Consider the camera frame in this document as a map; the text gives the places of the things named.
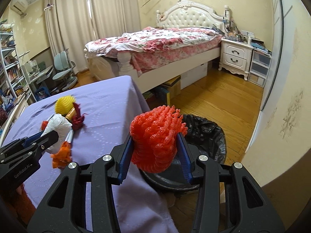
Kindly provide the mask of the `yellow label bottle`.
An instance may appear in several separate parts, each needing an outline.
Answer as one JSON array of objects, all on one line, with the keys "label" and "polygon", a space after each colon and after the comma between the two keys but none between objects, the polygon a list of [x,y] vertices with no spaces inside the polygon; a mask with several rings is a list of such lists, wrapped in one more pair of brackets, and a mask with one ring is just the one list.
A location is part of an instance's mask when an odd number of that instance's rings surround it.
[{"label": "yellow label bottle", "polygon": [[65,118],[71,122],[72,121],[72,118],[76,115],[76,110],[75,108],[73,107],[68,113],[67,115],[65,116]]}]

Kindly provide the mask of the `teal white wrapper tube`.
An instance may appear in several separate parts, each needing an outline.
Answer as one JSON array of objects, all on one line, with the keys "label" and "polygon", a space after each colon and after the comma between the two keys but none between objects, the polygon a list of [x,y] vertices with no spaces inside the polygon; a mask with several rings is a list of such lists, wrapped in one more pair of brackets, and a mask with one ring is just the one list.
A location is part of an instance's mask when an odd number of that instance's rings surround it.
[{"label": "teal white wrapper tube", "polygon": [[73,139],[73,135],[74,135],[74,131],[73,129],[71,129],[67,135],[67,137],[65,138],[65,142],[71,144],[72,143],[72,139]]}]

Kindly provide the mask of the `yellow foam net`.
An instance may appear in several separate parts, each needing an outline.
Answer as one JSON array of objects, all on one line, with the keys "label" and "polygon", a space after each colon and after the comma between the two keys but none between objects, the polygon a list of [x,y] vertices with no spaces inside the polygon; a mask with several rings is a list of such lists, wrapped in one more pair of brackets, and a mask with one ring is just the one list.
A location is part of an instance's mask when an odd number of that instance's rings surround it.
[{"label": "yellow foam net", "polygon": [[71,95],[60,97],[55,103],[55,113],[63,116],[67,115],[74,107],[75,98]]}]

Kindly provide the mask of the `floral pink quilt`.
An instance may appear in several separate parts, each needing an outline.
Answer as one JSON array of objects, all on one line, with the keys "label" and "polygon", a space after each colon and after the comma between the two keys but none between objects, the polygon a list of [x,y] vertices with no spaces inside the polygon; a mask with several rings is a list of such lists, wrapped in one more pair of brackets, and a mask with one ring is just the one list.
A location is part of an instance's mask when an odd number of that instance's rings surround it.
[{"label": "floral pink quilt", "polygon": [[91,41],[85,45],[85,57],[117,58],[118,54],[129,52],[130,64],[141,76],[149,70],[217,48],[222,39],[221,34],[209,28],[146,27],[138,32]]}]

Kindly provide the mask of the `black lined trash bin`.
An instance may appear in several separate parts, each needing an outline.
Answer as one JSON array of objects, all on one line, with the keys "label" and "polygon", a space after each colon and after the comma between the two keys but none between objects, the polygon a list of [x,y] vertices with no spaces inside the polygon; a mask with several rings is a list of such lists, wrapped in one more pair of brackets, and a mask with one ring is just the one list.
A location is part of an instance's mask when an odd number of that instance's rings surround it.
[{"label": "black lined trash bin", "polygon": [[[222,128],[215,122],[204,117],[184,114],[183,122],[188,128],[185,140],[196,146],[200,153],[207,155],[217,163],[224,163],[227,155],[226,137]],[[156,192],[182,195],[198,190],[198,185],[187,183],[183,176],[181,163],[176,156],[168,169],[162,173],[146,173],[140,170],[142,178]]]}]

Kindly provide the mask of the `red foam net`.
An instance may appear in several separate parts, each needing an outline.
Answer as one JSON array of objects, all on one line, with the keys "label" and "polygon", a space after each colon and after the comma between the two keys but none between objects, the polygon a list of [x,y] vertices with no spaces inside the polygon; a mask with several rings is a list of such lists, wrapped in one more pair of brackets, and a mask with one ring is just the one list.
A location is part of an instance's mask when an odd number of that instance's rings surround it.
[{"label": "red foam net", "polygon": [[147,173],[165,171],[176,156],[176,137],[187,134],[183,115],[175,106],[159,106],[136,116],[130,125],[134,141],[131,162]]}]

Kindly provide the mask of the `orange paper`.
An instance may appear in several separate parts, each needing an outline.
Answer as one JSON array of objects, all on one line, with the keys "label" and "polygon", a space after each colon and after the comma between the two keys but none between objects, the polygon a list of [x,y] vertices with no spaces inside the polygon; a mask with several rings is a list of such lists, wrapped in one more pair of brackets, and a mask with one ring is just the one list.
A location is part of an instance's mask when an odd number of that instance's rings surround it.
[{"label": "orange paper", "polygon": [[64,169],[69,163],[72,162],[71,143],[65,141],[61,145],[59,152],[51,154],[52,167]]}]

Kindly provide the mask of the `red plastic bag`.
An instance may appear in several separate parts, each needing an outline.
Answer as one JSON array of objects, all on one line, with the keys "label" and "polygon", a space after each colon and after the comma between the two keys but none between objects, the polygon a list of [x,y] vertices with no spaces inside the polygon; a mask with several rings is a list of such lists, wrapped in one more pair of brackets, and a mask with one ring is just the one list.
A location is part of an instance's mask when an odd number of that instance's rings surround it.
[{"label": "red plastic bag", "polygon": [[48,121],[45,120],[45,121],[42,121],[42,124],[41,124],[41,131],[44,131],[45,128],[47,127],[47,124],[48,124]]}]

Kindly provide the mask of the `plastic drawer unit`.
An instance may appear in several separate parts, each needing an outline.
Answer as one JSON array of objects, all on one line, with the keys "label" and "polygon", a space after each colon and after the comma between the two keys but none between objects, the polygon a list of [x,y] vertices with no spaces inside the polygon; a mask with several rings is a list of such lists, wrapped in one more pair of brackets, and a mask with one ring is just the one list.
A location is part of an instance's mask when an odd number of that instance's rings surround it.
[{"label": "plastic drawer unit", "polygon": [[271,60],[270,54],[255,48],[252,51],[248,81],[264,88],[268,79]]}]

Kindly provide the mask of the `study desk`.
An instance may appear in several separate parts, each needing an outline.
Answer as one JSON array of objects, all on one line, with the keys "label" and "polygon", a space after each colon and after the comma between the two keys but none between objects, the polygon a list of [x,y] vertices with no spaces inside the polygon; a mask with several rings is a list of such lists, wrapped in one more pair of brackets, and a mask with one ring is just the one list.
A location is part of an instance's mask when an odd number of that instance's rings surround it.
[{"label": "study desk", "polygon": [[31,77],[28,72],[26,71],[26,66],[22,65],[21,66],[22,72],[23,72],[23,76],[28,84],[28,86],[30,87],[30,91],[31,94],[34,98],[34,100],[37,102],[39,101],[39,98],[37,98],[35,96],[35,92],[37,91],[37,88],[35,86],[35,84],[38,82],[43,82],[45,81],[47,78],[50,77],[50,75],[52,74],[53,70],[54,70],[54,66],[49,66],[46,69],[42,70],[41,72],[35,73],[33,77]]}]

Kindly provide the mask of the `cardboard box under bed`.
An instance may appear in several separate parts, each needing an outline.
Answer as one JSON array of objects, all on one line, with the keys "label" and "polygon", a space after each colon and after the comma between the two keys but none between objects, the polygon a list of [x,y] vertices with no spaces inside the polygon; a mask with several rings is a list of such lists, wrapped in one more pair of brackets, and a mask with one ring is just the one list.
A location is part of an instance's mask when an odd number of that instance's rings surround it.
[{"label": "cardboard box under bed", "polygon": [[176,76],[152,90],[164,104],[171,106],[171,100],[181,93],[181,76]]}]

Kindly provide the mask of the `dark red ribbon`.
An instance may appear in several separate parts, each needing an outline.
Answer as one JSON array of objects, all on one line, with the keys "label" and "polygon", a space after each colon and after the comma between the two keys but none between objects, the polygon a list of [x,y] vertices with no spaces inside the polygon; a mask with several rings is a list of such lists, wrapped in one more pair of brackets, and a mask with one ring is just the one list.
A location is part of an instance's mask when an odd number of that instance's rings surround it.
[{"label": "dark red ribbon", "polygon": [[74,131],[77,131],[81,129],[84,125],[85,114],[81,114],[79,104],[73,103],[73,107],[74,107],[76,114],[71,119],[72,129]]}]

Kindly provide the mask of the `air conditioner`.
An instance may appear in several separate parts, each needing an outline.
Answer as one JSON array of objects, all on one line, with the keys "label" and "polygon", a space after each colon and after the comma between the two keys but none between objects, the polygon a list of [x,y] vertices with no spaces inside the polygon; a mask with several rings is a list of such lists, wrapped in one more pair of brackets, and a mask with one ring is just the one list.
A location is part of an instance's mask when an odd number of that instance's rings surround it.
[{"label": "air conditioner", "polygon": [[28,2],[27,0],[11,0],[10,8],[19,14],[21,18],[24,18],[27,15]]}]

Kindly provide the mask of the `light blue desk chair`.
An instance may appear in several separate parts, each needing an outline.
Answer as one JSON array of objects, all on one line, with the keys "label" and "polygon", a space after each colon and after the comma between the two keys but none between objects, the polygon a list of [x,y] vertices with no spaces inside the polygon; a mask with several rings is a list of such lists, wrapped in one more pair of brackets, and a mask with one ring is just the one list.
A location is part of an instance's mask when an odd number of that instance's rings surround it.
[{"label": "light blue desk chair", "polygon": [[75,63],[69,60],[68,49],[54,56],[54,69],[56,74],[52,80],[60,82],[57,86],[57,92],[63,92],[73,88],[78,82],[78,77],[74,74]]}]

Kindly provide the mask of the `white bookshelf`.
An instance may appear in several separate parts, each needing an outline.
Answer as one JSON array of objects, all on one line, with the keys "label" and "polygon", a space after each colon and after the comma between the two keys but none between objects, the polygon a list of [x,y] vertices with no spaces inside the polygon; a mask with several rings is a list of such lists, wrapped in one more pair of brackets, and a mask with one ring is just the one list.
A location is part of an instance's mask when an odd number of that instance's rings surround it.
[{"label": "white bookshelf", "polygon": [[34,99],[20,63],[26,54],[18,55],[13,28],[13,23],[1,21],[1,107],[7,113],[16,105],[15,101],[20,95],[24,94],[28,103]]}]

